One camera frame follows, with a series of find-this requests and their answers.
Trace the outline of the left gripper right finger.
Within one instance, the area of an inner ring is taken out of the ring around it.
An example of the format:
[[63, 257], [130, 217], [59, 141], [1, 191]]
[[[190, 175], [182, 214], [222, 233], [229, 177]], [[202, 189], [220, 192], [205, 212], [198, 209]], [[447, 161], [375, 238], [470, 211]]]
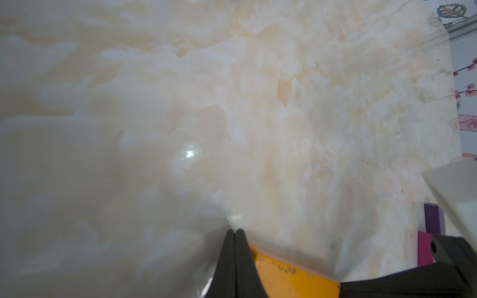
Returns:
[[243, 229], [236, 231], [236, 279], [238, 298], [267, 298]]

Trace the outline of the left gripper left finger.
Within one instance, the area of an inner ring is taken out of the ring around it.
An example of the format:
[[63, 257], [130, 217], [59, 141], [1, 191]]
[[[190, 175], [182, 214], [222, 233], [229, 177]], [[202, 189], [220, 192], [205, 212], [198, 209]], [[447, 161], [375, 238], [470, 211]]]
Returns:
[[236, 235], [227, 231], [211, 284], [205, 298], [236, 297]]

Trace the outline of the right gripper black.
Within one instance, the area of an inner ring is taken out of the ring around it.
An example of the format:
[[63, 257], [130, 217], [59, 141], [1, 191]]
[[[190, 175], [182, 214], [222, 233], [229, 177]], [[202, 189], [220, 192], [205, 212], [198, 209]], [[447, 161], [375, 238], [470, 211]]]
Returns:
[[436, 262], [376, 279], [340, 285], [342, 298], [475, 298], [477, 253], [463, 237], [434, 234]]

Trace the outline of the orange long block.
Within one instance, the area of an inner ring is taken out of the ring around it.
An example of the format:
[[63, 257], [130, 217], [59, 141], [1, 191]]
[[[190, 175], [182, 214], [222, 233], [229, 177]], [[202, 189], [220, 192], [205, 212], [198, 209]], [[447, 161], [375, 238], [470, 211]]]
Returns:
[[250, 247], [258, 275], [270, 298], [338, 298], [340, 283], [324, 273]]

